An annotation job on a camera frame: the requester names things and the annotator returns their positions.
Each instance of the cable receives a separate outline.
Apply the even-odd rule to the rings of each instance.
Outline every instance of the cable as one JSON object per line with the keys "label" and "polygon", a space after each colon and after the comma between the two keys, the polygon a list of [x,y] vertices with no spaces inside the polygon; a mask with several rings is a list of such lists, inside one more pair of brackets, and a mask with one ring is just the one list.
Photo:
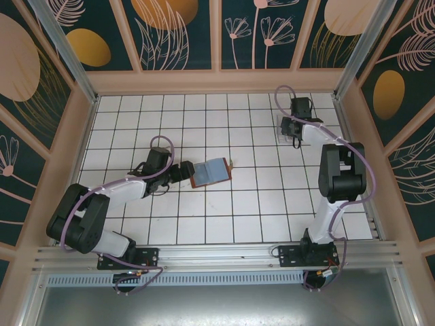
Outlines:
{"label": "cable", "polygon": [[298,146],[296,146],[296,143],[295,143],[295,141],[294,141],[294,137],[293,137],[293,148],[294,149],[300,149],[300,140],[298,139]]}
{"label": "cable", "polygon": [[308,98],[308,101],[310,101],[310,103],[311,103],[310,112],[312,112],[314,109],[314,102],[310,98]]}
{"label": "cable", "polygon": [[[167,171],[167,170],[172,166],[172,164],[173,164],[173,162],[174,162],[174,158],[175,158],[175,150],[174,150],[174,144],[172,143],[172,141],[171,141],[168,137],[166,137],[166,136],[155,136],[155,137],[153,137],[153,138],[151,139],[151,141],[150,141],[150,147],[152,147],[152,143],[153,143],[156,139],[159,139],[159,138],[166,139],[166,140],[169,142],[169,145],[171,146],[171,159],[169,160],[168,165],[166,165],[162,170],[160,170],[160,171],[157,172],[157,173],[154,173],[153,175],[147,175],[147,176],[144,176],[144,177],[132,177],[132,178],[126,177],[126,178],[124,178],[124,179],[119,179],[119,180],[116,180],[116,181],[112,181],[112,182],[106,183],[106,184],[104,184],[104,185],[100,185],[99,187],[96,187],[96,188],[90,190],[89,192],[87,192],[85,195],[83,195],[83,196],[79,199],[79,201],[75,204],[75,206],[73,207],[73,209],[71,210],[71,212],[70,212],[70,214],[68,215],[68,218],[67,218],[67,220],[66,220],[66,222],[65,222],[65,225],[64,225],[64,227],[63,227],[63,229],[62,229],[62,235],[60,236],[60,247],[61,247],[64,251],[69,252],[69,253],[72,253],[72,252],[75,251],[75,249],[67,249],[66,246],[65,246],[65,238],[66,238],[66,235],[67,235],[67,230],[68,230],[69,224],[71,223],[71,220],[72,220],[73,217],[74,217],[75,212],[79,209],[79,207],[83,204],[83,202],[84,202],[84,201],[85,201],[89,196],[95,194],[96,192],[99,192],[99,191],[101,191],[101,190],[104,190],[106,187],[111,187],[112,185],[117,185],[117,184],[120,184],[120,183],[124,183],[124,182],[126,182],[126,181],[143,181],[143,180],[147,180],[147,179],[152,179],[152,178],[157,177],[157,176],[161,175],[162,173],[166,172],[166,171]],[[163,268],[158,267],[158,266],[141,266],[141,265],[134,265],[134,264],[127,263],[127,262],[125,262],[125,261],[122,261],[122,260],[120,260],[120,259],[118,259],[118,258],[116,258],[116,257],[113,257],[113,256],[108,255],[108,254],[105,254],[105,253],[97,253],[97,254],[99,254],[99,255],[103,255],[103,256],[105,256],[105,257],[107,257],[107,258],[109,258],[109,259],[111,259],[111,260],[113,260],[113,261],[116,261],[116,262],[119,263],[119,264],[122,264],[122,265],[125,265],[125,266],[128,266],[128,267],[138,268],[138,269],[140,269],[140,270],[160,270],[160,271],[159,271],[155,276],[153,276],[153,277],[152,277],[148,282],[146,282],[146,284],[142,285],[141,287],[137,287],[136,289],[130,291],[129,293],[136,293],[136,292],[138,292],[138,291],[140,291],[140,290],[146,288],[146,287],[148,286],[148,284],[150,284],[151,282],[153,282],[153,281],[154,281],[154,280],[155,280],[155,279],[156,279],[160,274],[162,274],[162,272],[163,272]],[[121,278],[117,283],[119,284],[119,282],[121,282],[122,280],[125,280],[125,278]]]}
{"label": "cable", "polygon": [[272,248],[272,250],[271,250],[272,257],[279,258],[279,255],[273,255],[273,251],[275,251],[275,249],[278,249],[279,247],[280,246],[276,246],[276,247]]}
{"label": "cable", "polygon": [[[343,267],[344,267],[345,262],[346,262],[347,239],[346,239],[346,237],[336,238],[332,234],[332,226],[334,225],[334,222],[335,222],[335,220],[337,218],[338,212],[343,210],[346,206],[350,206],[350,205],[354,205],[354,204],[361,204],[363,202],[367,202],[367,201],[371,200],[375,196],[376,188],[377,188],[377,182],[376,182],[376,178],[375,178],[375,172],[373,171],[372,167],[370,166],[370,164],[368,163],[366,158],[359,151],[357,151],[356,148],[354,148],[352,145],[348,144],[348,142],[342,140],[342,138],[336,136],[332,131],[327,129],[323,124],[319,124],[317,122],[310,122],[310,121],[298,119],[297,117],[294,117],[293,115],[285,112],[285,110],[282,108],[282,106],[278,103],[278,92],[281,89],[283,89],[283,88],[286,88],[287,90],[289,90],[294,95],[294,98],[296,98],[296,92],[290,86],[288,86],[288,85],[280,85],[280,86],[277,87],[277,89],[275,90],[275,104],[277,105],[277,108],[282,112],[282,114],[284,114],[285,116],[289,117],[290,119],[293,119],[294,121],[300,122],[301,124],[307,124],[309,126],[320,128],[327,135],[332,137],[332,139],[334,139],[338,143],[340,143],[340,144],[346,146],[347,148],[349,148],[362,161],[362,163],[365,165],[365,167],[367,168],[367,170],[368,170],[368,172],[370,174],[370,178],[372,179],[372,191],[370,192],[370,194],[367,197],[365,197],[365,198],[363,198],[361,200],[356,200],[354,202],[345,202],[345,203],[343,203],[342,205],[340,205],[338,207],[338,209],[334,212],[334,214],[332,216],[332,220],[331,220],[331,222],[329,224],[329,227],[328,227],[328,233],[329,233],[329,236],[331,237],[331,239],[333,239],[335,241],[338,241],[338,240],[343,240],[344,241],[343,260],[341,262],[340,269],[338,270],[338,273],[336,274],[336,276],[334,277],[334,279],[331,282],[329,282],[327,285],[323,286],[323,288],[325,288],[325,287],[329,286],[332,282],[334,282],[338,278],[338,276],[343,271]],[[307,276],[308,276],[308,273],[306,273],[306,275],[304,277],[304,283],[306,283]]]}
{"label": "cable", "polygon": [[[127,295],[131,295],[131,294],[134,294],[134,293],[137,293],[137,292],[143,290],[143,289],[146,288],[150,283],[154,282],[154,280],[155,280],[156,278],[158,278],[158,277],[163,273],[163,267],[160,267],[160,266],[141,266],[141,265],[135,265],[135,264],[130,264],[130,263],[127,263],[127,262],[125,262],[125,261],[122,261],[121,259],[118,259],[118,258],[116,258],[116,257],[114,257],[114,256],[112,256],[112,255],[108,255],[108,254],[105,254],[105,253],[103,253],[102,255],[103,255],[104,257],[107,257],[107,258],[109,258],[109,259],[111,259],[111,260],[113,260],[113,261],[119,263],[119,264],[122,264],[122,265],[125,265],[125,266],[128,266],[128,267],[138,268],[138,269],[140,269],[140,270],[158,270],[157,274],[154,275],[153,277],[151,277],[151,278],[148,280],[148,282],[146,282],[144,285],[141,285],[140,287],[136,287],[136,288],[134,288],[133,290],[131,290],[131,291],[129,291],[129,292],[126,292],[126,293],[125,293],[125,296],[127,296]],[[133,275],[132,275],[132,276],[126,276],[126,277],[120,278],[120,279],[116,282],[116,284],[115,284],[115,290],[116,290],[116,293],[117,293],[118,295],[121,294],[121,291],[119,290],[118,285],[119,285],[122,281],[124,281],[124,280],[130,280],[130,279],[132,279],[132,278],[138,278],[138,277],[140,278],[140,276],[136,276],[136,275],[133,276]]]}
{"label": "cable", "polygon": [[163,195],[165,195],[165,194],[169,191],[169,188],[170,188],[170,186],[167,185],[167,188],[166,188],[166,190],[165,190],[163,193],[161,193],[161,194],[159,194],[159,195],[156,195],[156,193],[153,192],[153,193],[151,194],[151,196],[153,196],[153,197],[163,196]]}

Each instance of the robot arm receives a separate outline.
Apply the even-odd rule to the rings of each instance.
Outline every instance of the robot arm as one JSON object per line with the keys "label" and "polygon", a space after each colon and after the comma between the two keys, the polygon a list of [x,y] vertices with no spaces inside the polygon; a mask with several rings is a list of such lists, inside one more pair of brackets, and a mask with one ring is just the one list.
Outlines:
{"label": "robot arm", "polygon": [[[143,180],[134,177],[153,175],[162,170],[170,158],[171,153],[160,147],[150,150],[147,161],[140,163],[135,170],[129,172],[133,177],[126,177],[126,181],[105,187],[101,191],[87,198],[79,212],[83,217],[74,215],[67,230],[65,244],[80,253],[106,253],[114,257],[122,257],[131,261],[135,254],[135,241],[121,234],[108,232],[103,229],[107,212],[131,200],[147,197],[154,193],[159,186],[168,187],[170,183],[177,183],[189,179],[194,174],[193,163],[189,161],[174,164],[165,173],[153,179]],[[53,217],[47,226],[47,235],[57,241],[65,226],[68,215],[89,189],[83,185],[74,184],[68,187]]]}
{"label": "robot arm", "polygon": [[[322,123],[320,119],[312,118],[311,110],[309,99],[292,99],[294,117],[308,122]],[[365,166],[348,147],[340,144],[337,139],[333,139],[321,128],[284,117],[281,121],[281,133],[293,138],[293,144],[297,139],[299,142],[304,141],[321,150],[319,190],[322,199],[317,216],[307,229],[301,243],[302,241],[317,245],[332,243],[329,226],[334,213],[342,204],[355,201],[357,196],[366,190]],[[364,155],[364,146],[361,143],[351,145]],[[342,215],[343,212],[339,211],[332,226],[332,232],[335,232]]]}

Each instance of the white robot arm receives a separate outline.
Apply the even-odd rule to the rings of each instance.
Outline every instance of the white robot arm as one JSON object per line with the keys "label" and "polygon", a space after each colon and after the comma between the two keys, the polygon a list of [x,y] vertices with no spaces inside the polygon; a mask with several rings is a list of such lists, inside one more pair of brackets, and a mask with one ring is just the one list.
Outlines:
{"label": "white robot arm", "polygon": [[[114,257],[131,260],[134,255],[135,241],[115,232],[103,229],[107,212],[132,200],[153,194],[160,186],[169,187],[189,179],[195,172],[190,161],[174,164],[163,173],[158,174],[167,165],[171,153],[160,147],[153,147],[146,162],[140,163],[135,170],[129,172],[125,182],[117,182],[91,194],[75,213],[66,232],[65,244],[80,253],[104,253]],[[141,179],[152,176],[146,182]],[[90,190],[79,184],[70,185],[53,214],[48,226],[47,235],[60,241],[66,220],[79,199]]]}
{"label": "white robot arm", "polygon": [[278,247],[281,267],[327,266],[329,259],[339,265],[333,234],[344,213],[341,207],[356,201],[366,190],[366,167],[353,152],[364,156],[364,146],[349,143],[351,150],[343,145],[342,139],[312,124],[322,121],[312,118],[311,112],[308,98],[293,98],[292,117],[295,119],[283,117],[280,125],[281,134],[290,137],[295,148],[298,148],[297,140],[299,146],[304,141],[321,151],[318,181],[322,195],[316,218],[305,230],[300,244]]}

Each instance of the dark green wallpaper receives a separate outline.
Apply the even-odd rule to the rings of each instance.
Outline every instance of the dark green wallpaper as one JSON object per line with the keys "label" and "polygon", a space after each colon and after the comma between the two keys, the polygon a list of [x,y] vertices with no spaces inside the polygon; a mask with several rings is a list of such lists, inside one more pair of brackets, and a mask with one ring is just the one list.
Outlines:
{"label": "dark green wallpaper", "polygon": [[329,2],[320,1],[300,68],[344,68],[377,4]]}
{"label": "dark green wallpaper", "polygon": [[361,88],[384,145],[435,96],[435,12],[429,4],[412,4]]}
{"label": "dark green wallpaper", "polygon": [[0,242],[15,246],[46,161],[0,122]]}
{"label": "dark green wallpaper", "polygon": [[222,1],[222,69],[252,69],[254,37],[256,69],[290,68],[307,2],[282,3],[258,9],[253,1]]}
{"label": "dark green wallpaper", "polygon": [[426,256],[426,262],[428,263],[432,277],[435,280],[435,255]]}
{"label": "dark green wallpaper", "polygon": [[383,25],[382,31],[379,33],[379,36],[375,43],[373,44],[372,48],[370,49],[369,53],[367,54],[367,57],[364,59],[364,61],[361,64],[360,69],[358,69],[358,72],[356,73],[356,78],[359,79],[361,74],[364,72],[364,69],[367,67],[368,61],[372,58],[372,54],[375,51],[375,49],[378,47],[379,43],[381,42],[382,38],[384,37],[385,33],[387,32],[390,24],[392,23],[394,17],[396,17],[397,12],[399,11],[400,7],[402,6],[404,0],[397,0],[396,5],[394,6],[393,12],[389,16],[387,22],[385,25]]}
{"label": "dark green wallpaper", "polygon": [[435,237],[435,115],[389,156],[420,241]]}
{"label": "dark green wallpaper", "polygon": [[143,70],[211,69],[209,0],[178,1],[122,0]]}
{"label": "dark green wallpaper", "polygon": [[71,90],[11,0],[0,24],[0,104],[49,149]]}
{"label": "dark green wallpaper", "polygon": [[132,70],[108,0],[49,0],[48,5],[86,71]]}
{"label": "dark green wallpaper", "polygon": [[72,78],[73,81],[75,81],[75,78],[74,78],[73,74],[69,70],[69,67],[67,66],[67,64],[63,60],[62,56],[57,52],[56,46],[54,45],[54,43],[52,42],[52,40],[50,39],[50,37],[46,33],[46,30],[44,28],[42,28],[41,23],[36,19],[35,12],[33,11],[32,7],[29,4],[29,2],[27,0],[24,0],[24,4],[27,6],[27,9],[32,14],[33,18],[36,20],[36,22],[38,23],[39,27],[42,29],[42,32],[44,33],[48,43],[50,43],[50,45],[52,46],[53,50],[56,51],[56,54],[57,54],[58,58],[60,59],[60,61],[62,61],[62,64],[66,68],[66,70],[68,71],[69,76]]}

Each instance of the metal rod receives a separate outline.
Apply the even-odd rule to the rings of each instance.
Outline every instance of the metal rod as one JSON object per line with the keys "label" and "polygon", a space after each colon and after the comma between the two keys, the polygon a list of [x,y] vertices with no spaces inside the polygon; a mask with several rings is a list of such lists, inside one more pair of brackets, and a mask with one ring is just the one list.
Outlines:
{"label": "metal rod", "polygon": [[92,105],[91,109],[88,112],[88,116],[86,117],[87,122],[86,122],[86,126],[84,128],[82,139],[80,141],[80,149],[77,153],[77,157],[74,160],[75,166],[74,166],[74,169],[71,172],[70,178],[67,182],[67,187],[69,187],[72,183],[75,183],[78,181],[80,168],[82,167],[82,161],[84,158],[86,147],[88,145],[88,139],[90,136],[92,125],[94,123],[95,115],[97,114],[99,99],[100,99],[100,97],[98,97],[98,99],[94,102],[94,104]]}
{"label": "metal rod", "polygon": [[340,100],[345,94],[350,84],[355,78],[364,59],[367,57],[370,49],[375,43],[378,35],[382,32],[384,24],[387,22],[389,15],[393,12],[397,0],[380,1],[366,30],[362,33],[355,49],[352,52],[349,61],[347,61],[345,70],[340,77],[336,86],[336,97]]}
{"label": "metal rod", "polygon": [[[297,244],[287,242],[283,245]],[[278,258],[271,255],[271,249],[278,245],[280,244],[158,246],[159,266],[164,266],[167,272],[282,270]],[[337,242],[336,247],[338,254],[342,255],[343,244]],[[402,265],[397,245],[392,241],[348,241],[347,256],[346,268],[386,268]],[[97,270],[95,254],[67,255],[59,247],[40,248],[33,264],[33,271],[46,274],[101,273]]]}

